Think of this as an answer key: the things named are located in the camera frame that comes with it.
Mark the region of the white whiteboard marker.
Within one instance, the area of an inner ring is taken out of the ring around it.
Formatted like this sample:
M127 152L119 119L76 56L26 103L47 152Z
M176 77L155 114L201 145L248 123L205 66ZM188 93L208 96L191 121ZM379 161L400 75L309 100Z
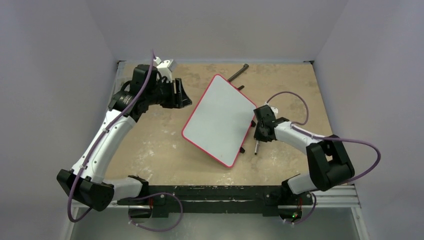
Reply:
M254 148L254 154L258 154L260 142L258 140L255 141L255 148Z

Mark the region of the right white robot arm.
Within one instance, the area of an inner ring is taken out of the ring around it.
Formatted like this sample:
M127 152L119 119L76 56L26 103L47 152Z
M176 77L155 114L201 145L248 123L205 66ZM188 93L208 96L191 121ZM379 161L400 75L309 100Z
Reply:
M308 173L293 176L281 184L280 196L284 202L292 204L305 192L327 191L355 175L346 148L337 136L325 137L296 128L288 119L277 118L269 105L253 112L257 120L256 141L283 142L306 155Z

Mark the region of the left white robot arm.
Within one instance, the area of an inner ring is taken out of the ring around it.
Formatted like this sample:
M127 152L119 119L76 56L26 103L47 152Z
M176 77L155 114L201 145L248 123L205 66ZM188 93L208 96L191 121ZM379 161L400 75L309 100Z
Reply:
M106 181L107 168L118 147L150 106L182 109L192 104L182 79L165 66L137 65L131 80L112 96L105 118L89 147L71 169L61 169L57 181L68 196L91 210L103 211L112 201L130 198L146 203L147 182L137 176Z

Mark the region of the red framed whiteboard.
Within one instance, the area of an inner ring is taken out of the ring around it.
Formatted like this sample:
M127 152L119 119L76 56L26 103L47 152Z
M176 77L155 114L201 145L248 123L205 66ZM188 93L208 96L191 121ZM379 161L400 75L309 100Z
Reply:
M213 159L232 168L255 118L256 104L216 74L194 107L181 135Z

